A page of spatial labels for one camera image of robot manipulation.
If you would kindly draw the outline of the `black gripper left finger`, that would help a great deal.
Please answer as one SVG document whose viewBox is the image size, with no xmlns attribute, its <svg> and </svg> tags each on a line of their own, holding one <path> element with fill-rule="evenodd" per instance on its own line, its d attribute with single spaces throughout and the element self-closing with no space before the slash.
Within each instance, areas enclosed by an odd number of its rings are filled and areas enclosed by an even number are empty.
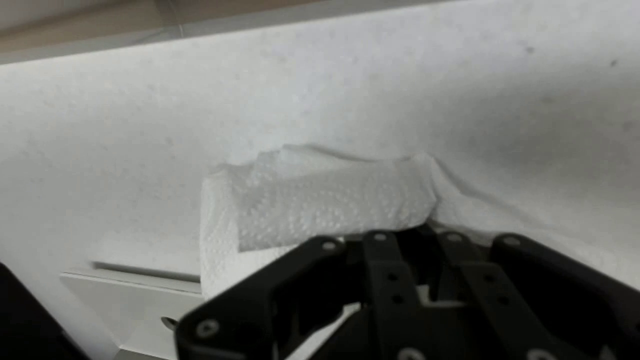
<svg viewBox="0 0 640 360">
<path fill-rule="evenodd" d="M 361 247 L 316 237 L 180 318 L 177 360 L 281 360 L 355 301 Z"/>
</svg>

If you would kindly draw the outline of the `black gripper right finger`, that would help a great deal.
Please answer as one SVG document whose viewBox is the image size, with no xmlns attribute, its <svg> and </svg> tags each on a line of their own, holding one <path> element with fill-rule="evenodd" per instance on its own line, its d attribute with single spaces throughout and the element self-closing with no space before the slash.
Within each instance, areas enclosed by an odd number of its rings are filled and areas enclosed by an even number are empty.
<svg viewBox="0 0 640 360">
<path fill-rule="evenodd" d="M 640 293 L 522 235 L 487 247 L 442 232 L 438 253 L 479 311 L 498 360 L 640 360 Z"/>
</svg>

